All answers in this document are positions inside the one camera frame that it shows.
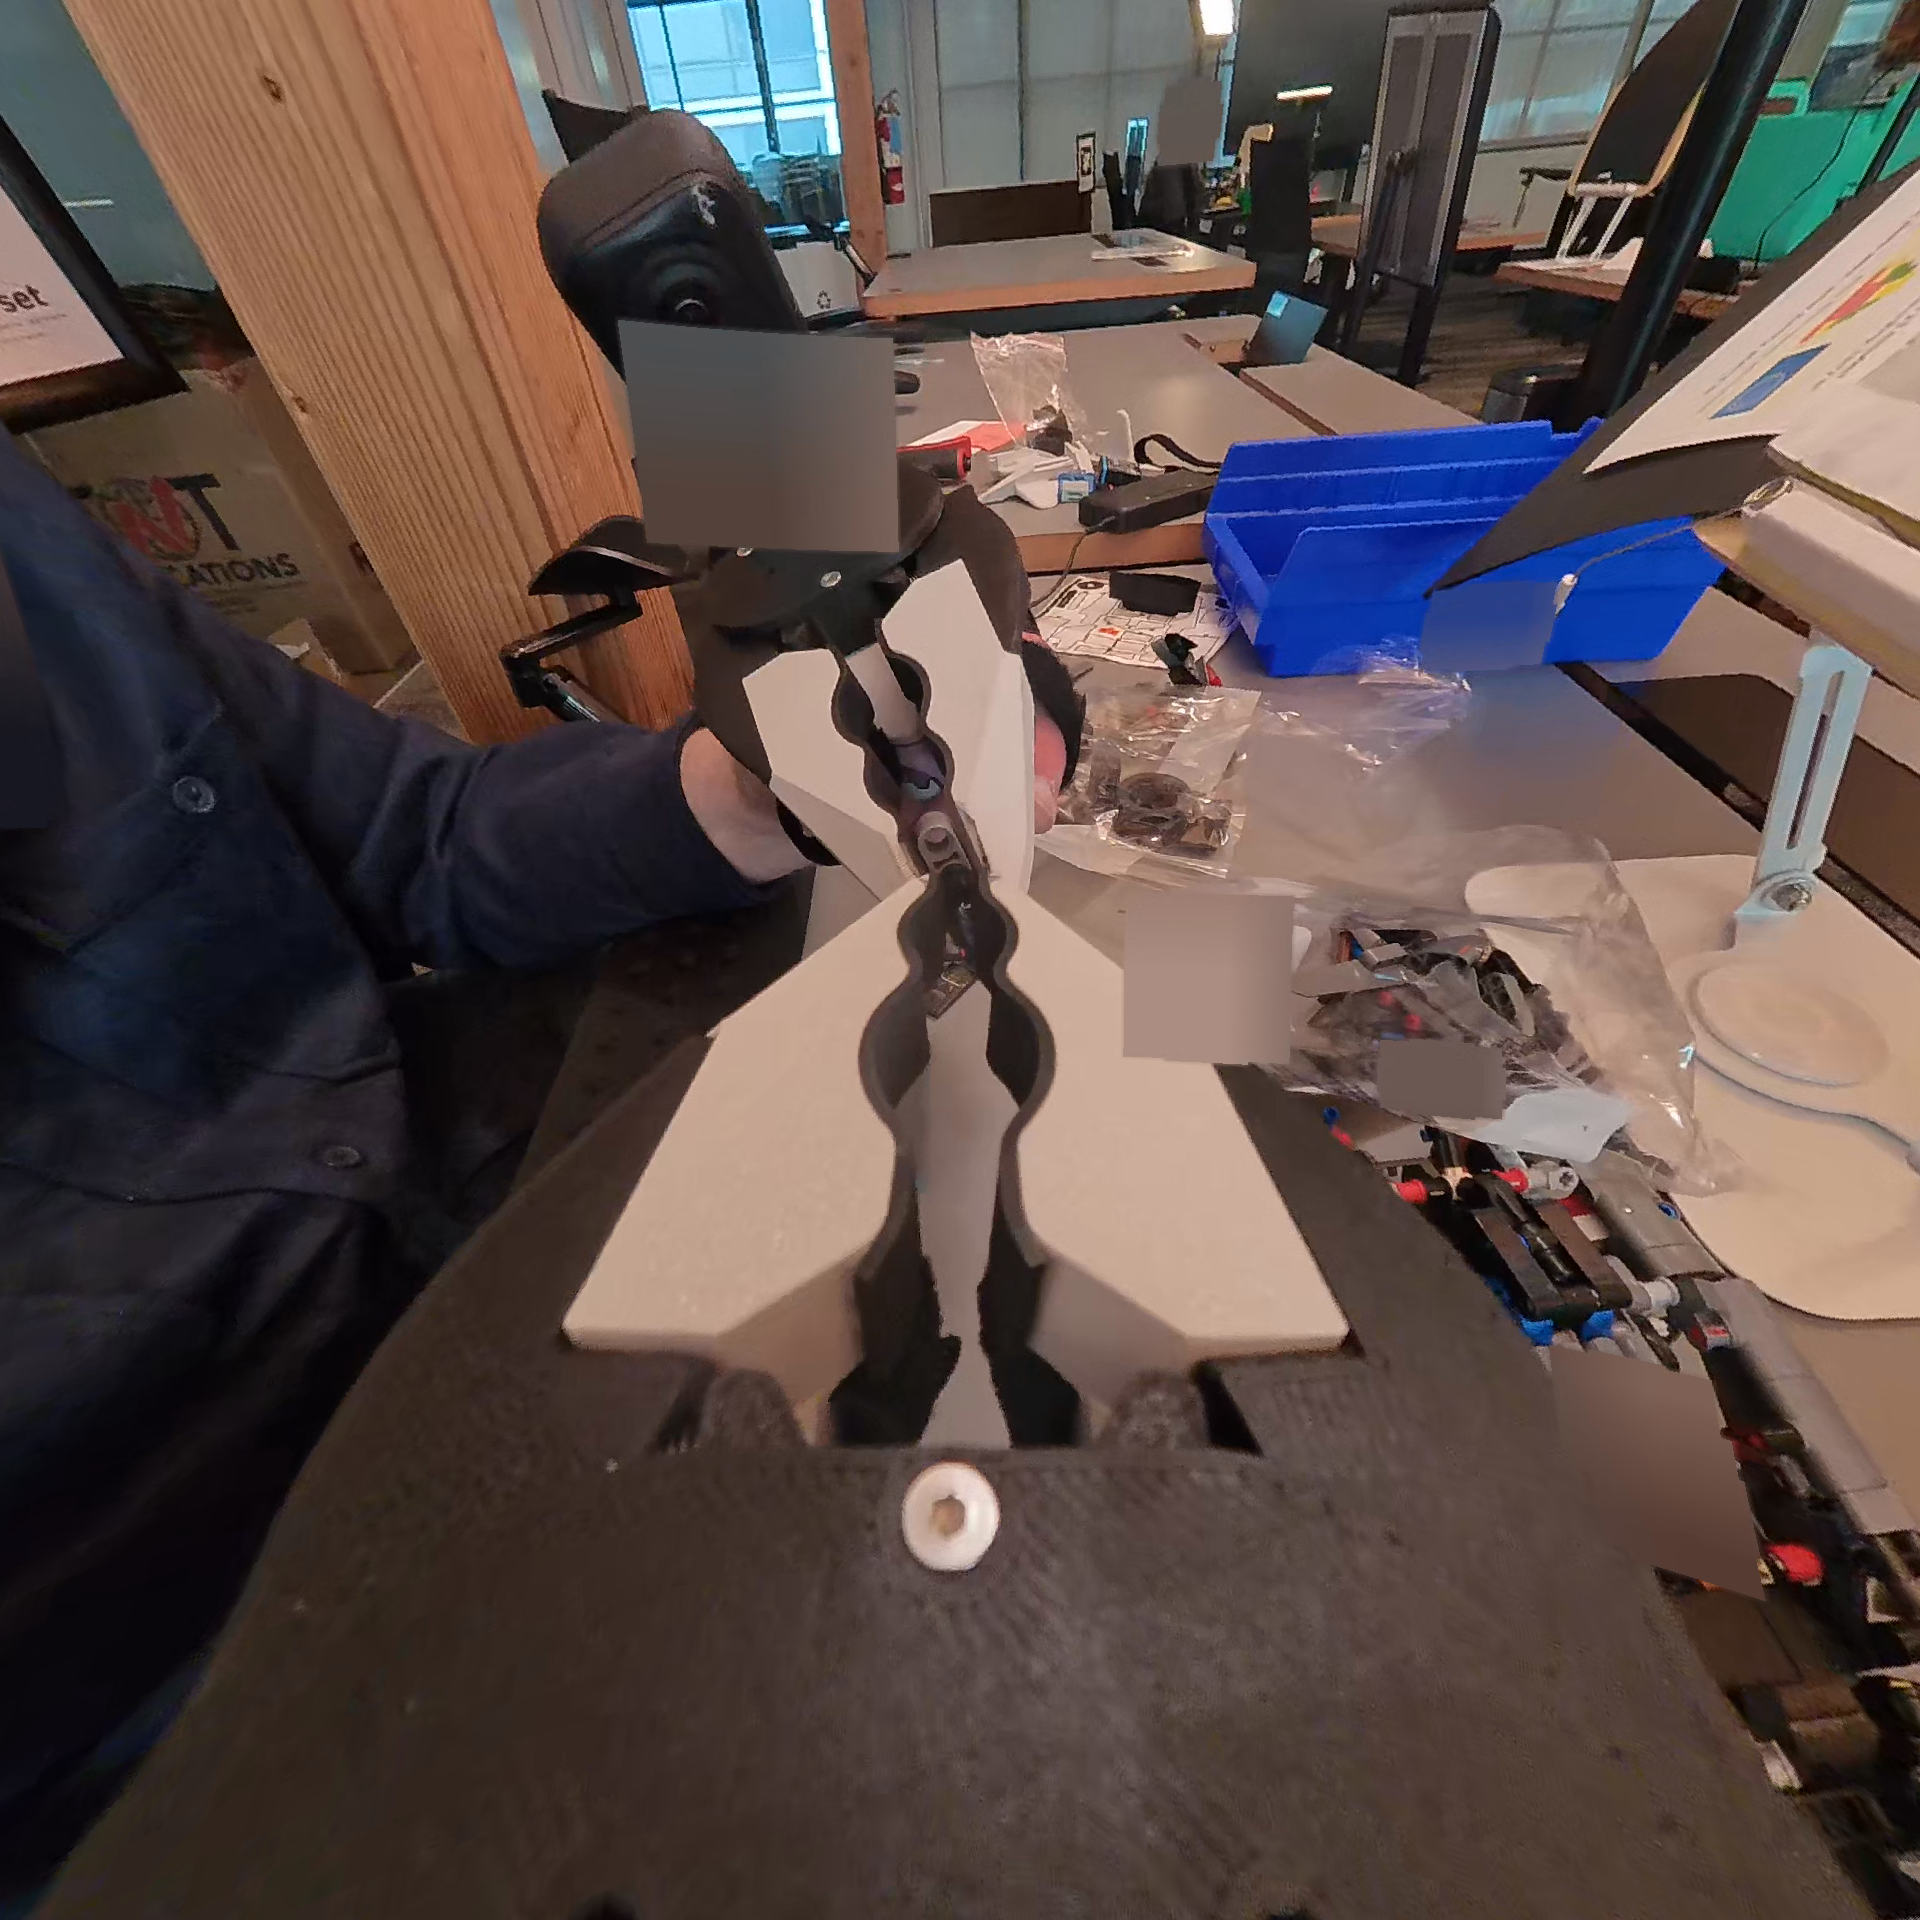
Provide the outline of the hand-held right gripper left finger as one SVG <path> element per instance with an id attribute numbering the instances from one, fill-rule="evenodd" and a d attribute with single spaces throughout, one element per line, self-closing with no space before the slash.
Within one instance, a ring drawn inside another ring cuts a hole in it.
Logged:
<path id="1" fill-rule="evenodd" d="M 866 921 L 736 1005 L 648 1153 L 559 1334 L 770 1377 L 793 1400 L 919 1342 L 919 1233 L 866 1036 L 903 982 L 891 884 Z"/>

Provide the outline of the white lego axle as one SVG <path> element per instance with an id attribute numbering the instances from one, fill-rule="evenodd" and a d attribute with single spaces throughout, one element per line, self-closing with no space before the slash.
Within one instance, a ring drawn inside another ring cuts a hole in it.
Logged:
<path id="1" fill-rule="evenodd" d="M 871 756 L 925 765 L 919 693 L 912 693 L 903 663 L 886 639 L 852 652 L 852 683 L 871 705 L 871 719 L 866 719 Z"/>

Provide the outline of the grey lego connector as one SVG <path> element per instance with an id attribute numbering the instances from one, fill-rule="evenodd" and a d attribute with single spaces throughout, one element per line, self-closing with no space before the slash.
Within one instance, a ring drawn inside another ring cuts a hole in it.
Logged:
<path id="1" fill-rule="evenodd" d="M 985 973 L 993 877 L 965 816 L 912 821 L 919 893 L 900 917 L 903 982 L 946 1024 Z"/>

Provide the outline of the clear bag of grey parts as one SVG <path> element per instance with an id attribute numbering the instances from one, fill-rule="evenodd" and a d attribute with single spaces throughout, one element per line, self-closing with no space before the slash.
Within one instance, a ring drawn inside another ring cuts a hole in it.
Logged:
<path id="1" fill-rule="evenodd" d="M 1667 1196 L 1736 1196 L 1696 1117 L 1696 1036 L 1611 858 L 1475 867 L 1457 906 L 1298 899 L 1285 1097 L 1552 1166 L 1633 1157 Z"/>

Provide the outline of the person's left forearm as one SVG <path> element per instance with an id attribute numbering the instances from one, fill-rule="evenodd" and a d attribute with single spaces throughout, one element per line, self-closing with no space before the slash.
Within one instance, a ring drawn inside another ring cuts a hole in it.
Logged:
<path id="1" fill-rule="evenodd" d="M 377 713 L 173 592 L 173 631 L 226 705 L 226 807 L 192 899 L 228 933 L 362 948 L 362 973 L 529 973 L 736 917 L 746 884 L 691 821 L 691 734 L 545 727 L 471 751 Z"/>

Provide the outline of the white sticker sheet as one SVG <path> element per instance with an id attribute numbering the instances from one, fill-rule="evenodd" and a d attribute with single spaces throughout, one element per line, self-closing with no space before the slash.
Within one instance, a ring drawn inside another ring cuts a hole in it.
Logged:
<path id="1" fill-rule="evenodd" d="M 1200 600 L 1187 616 L 1140 616 L 1109 600 L 1109 574 L 1064 574 L 1042 600 L 1034 628 L 1061 652 L 1121 663 L 1121 668 L 1175 668 L 1175 676 L 1212 683 L 1212 663 L 1229 639 L 1229 600 L 1218 592 L 1218 574 L 1200 574 Z"/>

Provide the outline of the clear bag of black parts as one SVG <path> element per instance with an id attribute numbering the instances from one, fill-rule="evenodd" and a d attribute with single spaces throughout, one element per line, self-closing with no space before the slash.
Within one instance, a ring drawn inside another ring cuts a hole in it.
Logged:
<path id="1" fill-rule="evenodd" d="M 1091 683 L 1076 773 L 1034 844 L 1091 877 L 1229 877 L 1258 693 Z"/>

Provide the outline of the black office chair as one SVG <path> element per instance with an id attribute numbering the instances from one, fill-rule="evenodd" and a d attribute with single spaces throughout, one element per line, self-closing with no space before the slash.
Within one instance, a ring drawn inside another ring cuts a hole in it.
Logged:
<path id="1" fill-rule="evenodd" d="M 669 283 L 700 296 L 691 242 L 714 236 L 700 213 L 707 166 L 716 141 L 682 107 L 586 107 L 545 97 L 559 132 L 559 172 L 542 190 L 542 269 L 616 375 L 616 327 L 656 327 L 677 312 Z M 682 557 L 648 545 L 642 519 L 600 519 L 569 543 L 529 600 L 559 600 L 569 616 L 503 645 L 519 705 L 559 719 L 603 719 L 576 668 L 553 652 L 593 645 L 648 612 L 648 600 L 682 582 Z"/>

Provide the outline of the wooden pillar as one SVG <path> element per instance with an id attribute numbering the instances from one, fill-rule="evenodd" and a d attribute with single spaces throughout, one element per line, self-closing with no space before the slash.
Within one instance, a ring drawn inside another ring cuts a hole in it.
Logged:
<path id="1" fill-rule="evenodd" d="M 471 742 L 542 734 L 527 582 L 631 519 L 603 355 L 542 262 L 542 141 L 480 0 L 72 0 L 270 378 Z"/>

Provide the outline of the small clear bag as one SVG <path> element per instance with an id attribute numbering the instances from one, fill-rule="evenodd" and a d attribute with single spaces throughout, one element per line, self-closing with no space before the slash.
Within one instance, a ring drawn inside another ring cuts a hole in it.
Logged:
<path id="1" fill-rule="evenodd" d="M 1061 331 L 974 331 L 974 360 L 1017 448 L 1064 451 L 1083 436 Z"/>

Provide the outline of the light wooden desk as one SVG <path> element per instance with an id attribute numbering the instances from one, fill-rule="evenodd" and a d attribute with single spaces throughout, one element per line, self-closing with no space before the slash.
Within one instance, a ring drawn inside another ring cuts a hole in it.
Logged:
<path id="1" fill-rule="evenodd" d="M 925 242 L 886 262 L 866 291 L 871 327 L 903 314 L 985 314 L 985 312 L 1061 312 L 1061 305 L 1187 305 L 1235 296 L 1258 269 L 1241 253 L 1212 253 L 1167 233 L 1116 236 L 1000 236 L 1000 242 Z"/>

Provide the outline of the open grey laptop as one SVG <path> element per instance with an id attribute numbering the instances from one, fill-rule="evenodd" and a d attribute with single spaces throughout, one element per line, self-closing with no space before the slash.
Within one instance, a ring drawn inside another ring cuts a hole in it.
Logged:
<path id="1" fill-rule="evenodd" d="M 1308 296 L 1273 296 L 1235 355 L 1241 375 L 1258 368 L 1299 368 L 1326 337 L 1333 312 Z"/>

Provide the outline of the white wooden book stand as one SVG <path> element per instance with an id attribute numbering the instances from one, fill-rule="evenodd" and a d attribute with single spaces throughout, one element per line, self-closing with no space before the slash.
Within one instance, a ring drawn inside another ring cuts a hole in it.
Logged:
<path id="1" fill-rule="evenodd" d="M 1489 862 L 1467 906 L 1540 961 L 1716 1265 L 1799 1313 L 1911 1320 L 1911 906 L 1830 877 L 1873 683 L 1911 683 L 1911 519 L 1775 474 L 1707 545 L 1816 628 L 1765 846 Z"/>

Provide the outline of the printed paper sheet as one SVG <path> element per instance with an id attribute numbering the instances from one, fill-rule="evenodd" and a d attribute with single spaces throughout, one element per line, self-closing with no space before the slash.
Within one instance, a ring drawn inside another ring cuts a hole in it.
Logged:
<path id="1" fill-rule="evenodd" d="M 1587 466 L 1831 435 L 1862 422 L 1880 405 L 1911 411 L 1920 166 L 1775 262 L 1696 348 L 1707 360 L 1620 417 Z"/>

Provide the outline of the white instruction booklet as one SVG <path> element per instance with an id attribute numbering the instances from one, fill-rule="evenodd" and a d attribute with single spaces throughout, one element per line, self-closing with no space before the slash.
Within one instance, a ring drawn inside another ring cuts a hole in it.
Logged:
<path id="1" fill-rule="evenodd" d="M 1772 466 L 1830 487 L 1920 545 L 1920 405 L 1884 387 L 1830 387 L 1775 436 Z"/>

